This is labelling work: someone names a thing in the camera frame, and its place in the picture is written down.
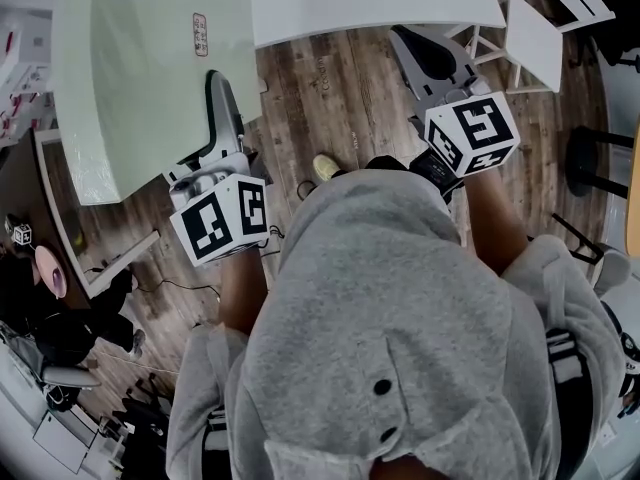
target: black stool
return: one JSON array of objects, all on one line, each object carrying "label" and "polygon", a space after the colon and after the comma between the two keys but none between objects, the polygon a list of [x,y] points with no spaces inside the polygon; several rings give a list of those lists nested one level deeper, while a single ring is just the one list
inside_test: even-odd
[{"label": "black stool", "polygon": [[633,149],[635,139],[613,133],[598,132],[584,126],[573,130],[569,144],[567,144],[567,155],[564,162],[564,173],[569,190],[574,196],[584,197],[591,192],[591,187],[595,187],[627,199],[629,187],[596,175],[599,156],[598,142]]}]

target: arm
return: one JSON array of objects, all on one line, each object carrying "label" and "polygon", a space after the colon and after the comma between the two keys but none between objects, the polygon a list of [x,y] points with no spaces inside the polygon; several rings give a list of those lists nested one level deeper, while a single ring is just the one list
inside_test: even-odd
[{"label": "arm", "polygon": [[524,225],[507,196],[498,169],[467,177],[465,188],[476,254],[502,275],[529,245]]},{"label": "arm", "polygon": [[260,249],[252,247],[222,260],[220,292],[220,322],[249,336],[267,298]]}]

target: sticker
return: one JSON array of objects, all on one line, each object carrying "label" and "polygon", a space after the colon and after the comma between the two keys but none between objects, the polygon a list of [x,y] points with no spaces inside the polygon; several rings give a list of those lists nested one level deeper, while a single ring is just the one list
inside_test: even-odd
[{"label": "sticker", "polygon": [[465,174],[484,171],[485,169],[489,169],[490,167],[500,165],[500,163],[502,163],[507,155],[509,155],[512,149],[513,148],[509,146],[508,148],[499,149],[498,151],[492,151],[491,153],[487,153],[485,155],[474,158]]},{"label": "sticker", "polygon": [[207,41],[207,18],[202,14],[193,14],[193,44],[198,57],[209,55],[209,42]]},{"label": "sticker", "polygon": [[509,125],[493,98],[458,105],[453,111],[473,149],[513,139]]},{"label": "sticker", "polygon": [[182,221],[197,259],[233,241],[215,192],[186,210],[182,214]]},{"label": "sticker", "polygon": [[267,214],[264,202],[264,186],[246,181],[238,182],[240,195],[240,221],[244,235],[266,233]]},{"label": "sticker", "polygon": [[462,160],[462,152],[433,121],[431,121],[431,127],[429,128],[428,142],[453,171],[458,169]]}]

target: chair leg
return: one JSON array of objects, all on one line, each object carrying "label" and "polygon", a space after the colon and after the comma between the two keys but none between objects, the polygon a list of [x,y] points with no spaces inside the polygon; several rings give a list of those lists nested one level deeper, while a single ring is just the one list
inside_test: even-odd
[{"label": "chair leg", "polygon": [[142,379],[138,379],[136,382],[136,387],[142,391],[145,395],[154,398],[156,395],[155,393],[149,391],[147,388],[144,387],[144,381]]},{"label": "chair leg", "polygon": [[506,55],[504,50],[498,50],[497,52],[487,53],[486,55],[482,55],[477,59],[474,59],[474,63],[476,66],[480,64],[484,64],[485,62],[491,62],[492,60],[501,59]]},{"label": "chair leg", "polygon": [[480,39],[480,26],[476,25],[473,27],[473,39],[471,40],[471,52],[469,55],[472,59],[476,58],[476,54],[478,53],[478,40]]},{"label": "chair leg", "polygon": [[457,36],[458,34],[461,34],[462,32],[464,32],[465,30],[467,30],[468,28],[472,27],[472,25],[456,25],[455,27],[447,30],[443,35],[444,37],[448,37],[449,39],[451,39],[452,37]]},{"label": "chair leg", "polygon": [[514,64],[512,73],[513,73],[513,81],[511,84],[511,88],[513,88],[513,90],[517,90],[520,87],[520,79],[522,77],[522,65]]},{"label": "chair leg", "polygon": [[153,391],[153,394],[156,396],[156,398],[160,398],[160,391],[158,391],[158,388],[156,387],[156,384],[154,381],[154,379],[156,378],[156,374],[155,373],[150,373],[149,374],[149,384],[151,385],[151,390]]},{"label": "chair leg", "polygon": [[546,85],[530,85],[520,88],[509,88],[505,91],[507,94],[529,94],[535,92],[553,92]]},{"label": "chair leg", "polygon": [[551,217],[553,217],[555,221],[557,221],[562,227],[564,227],[567,231],[569,231],[569,233],[571,233],[578,240],[580,240],[580,246],[584,245],[588,247],[595,254],[595,258],[589,258],[588,256],[585,256],[578,252],[571,252],[571,255],[574,258],[584,261],[585,263],[589,263],[591,265],[596,265],[602,259],[602,257],[604,256],[604,251],[600,247],[598,247],[593,242],[591,242],[591,240],[589,240],[586,236],[580,233],[580,231],[574,228],[571,224],[569,224],[566,220],[560,217],[560,215],[558,215],[557,213],[553,213]]}]

